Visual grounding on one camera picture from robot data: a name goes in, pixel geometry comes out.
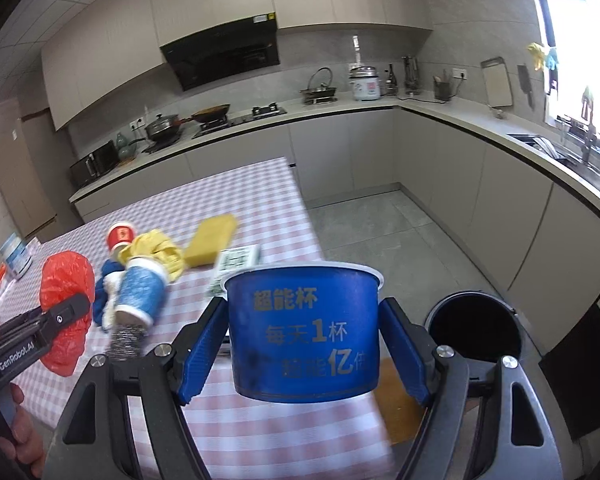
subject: checkered tablecloth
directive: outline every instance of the checkered tablecloth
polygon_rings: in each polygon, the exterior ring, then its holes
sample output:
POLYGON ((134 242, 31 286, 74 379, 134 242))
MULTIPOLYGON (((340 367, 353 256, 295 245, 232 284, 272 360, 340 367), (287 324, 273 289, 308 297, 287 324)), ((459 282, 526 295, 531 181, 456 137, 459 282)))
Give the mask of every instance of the checkered tablecloth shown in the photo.
MULTIPOLYGON (((107 257, 105 236, 115 221, 138 232, 161 229, 185 247, 198 224, 232 213, 238 219, 234 246, 260 244, 264 263, 319 260, 320 247, 284 158, 227 171, 171 189, 94 220, 43 244, 26 275, 0 298, 0 322, 39 304, 42 265, 64 250, 86 256, 99 277, 107 257)), ((183 325, 198 319, 211 270, 190 270, 168 287, 168 300, 147 347, 171 342, 183 325)), ((25 407, 55 427, 89 358, 104 352, 109 337, 91 325, 86 350, 72 377, 62 378, 40 362, 16 382, 25 407)), ((129 399, 138 459, 157 473, 140 400, 129 399)), ((391 466, 384 424, 371 394, 318 404, 271 404, 235 392, 231 363, 217 358, 202 393, 183 408, 189 430, 215 479, 372 478, 391 466)))

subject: screw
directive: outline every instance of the screw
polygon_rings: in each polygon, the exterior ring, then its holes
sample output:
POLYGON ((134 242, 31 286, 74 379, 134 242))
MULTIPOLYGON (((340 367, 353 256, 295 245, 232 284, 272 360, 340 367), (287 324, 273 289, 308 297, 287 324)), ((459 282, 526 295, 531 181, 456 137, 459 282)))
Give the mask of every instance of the screw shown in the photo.
POLYGON ((158 357, 167 357, 171 353, 171 345, 168 343, 160 343, 154 349, 154 354, 158 357))
POLYGON ((100 368, 105 361, 107 360, 107 357, 104 354, 98 354, 98 355, 94 355, 91 360, 89 361, 89 364, 91 366, 93 366, 94 368, 100 368))
POLYGON ((438 348, 436 348, 436 353, 440 357, 444 358, 453 357, 456 355, 456 351, 449 345, 440 345, 438 348))
POLYGON ((518 366, 518 360, 510 355, 505 355, 502 358, 502 364, 505 368, 516 368, 518 366))

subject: finger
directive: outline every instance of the finger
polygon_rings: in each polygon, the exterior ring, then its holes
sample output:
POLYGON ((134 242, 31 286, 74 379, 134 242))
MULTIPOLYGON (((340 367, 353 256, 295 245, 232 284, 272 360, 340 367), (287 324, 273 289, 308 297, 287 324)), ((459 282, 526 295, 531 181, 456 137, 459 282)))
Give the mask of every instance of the finger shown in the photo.
POLYGON ((16 459, 16 449, 6 438, 0 436, 0 449, 10 460, 16 459))
POLYGON ((16 404, 22 404, 24 400, 24 393, 17 384, 11 383, 11 397, 16 404))
POLYGON ((21 444, 26 443, 29 440, 31 433, 33 433, 33 423, 31 416, 21 406, 16 409, 16 416, 13 417, 13 424, 11 425, 11 433, 13 437, 21 444))
POLYGON ((18 461, 23 464, 30 464, 39 459, 44 454, 42 447, 42 437, 37 432, 31 433, 31 437, 24 444, 16 446, 16 455, 18 461))
POLYGON ((43 453, 39 459, 34 460, 33 463, 31 464, 31 474, 33 476, 35 476, 36 478, 42 478, 42 471, 44 468, 45 468, 45 454, 43 453))

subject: range hood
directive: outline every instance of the range hood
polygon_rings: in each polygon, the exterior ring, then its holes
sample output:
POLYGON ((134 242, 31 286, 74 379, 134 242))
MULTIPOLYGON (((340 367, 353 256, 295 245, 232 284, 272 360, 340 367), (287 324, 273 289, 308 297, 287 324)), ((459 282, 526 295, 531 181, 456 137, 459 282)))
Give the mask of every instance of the range hood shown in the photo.
POLYGON ((183 90, 280 64, 274 12, 223 23, 162 46, 183 90))

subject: red paper cup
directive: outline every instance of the red paper cup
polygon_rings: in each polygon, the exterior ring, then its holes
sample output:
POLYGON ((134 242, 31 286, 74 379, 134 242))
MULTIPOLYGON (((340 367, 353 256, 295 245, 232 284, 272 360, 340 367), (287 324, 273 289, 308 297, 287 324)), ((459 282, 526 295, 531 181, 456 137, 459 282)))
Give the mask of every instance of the red paper cup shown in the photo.
POLYGON ((107 247, 111 259, 117 260, 118 253, 130 245, 136 237, 136 228, 130 222, 116 222, 107 232, 107 247))

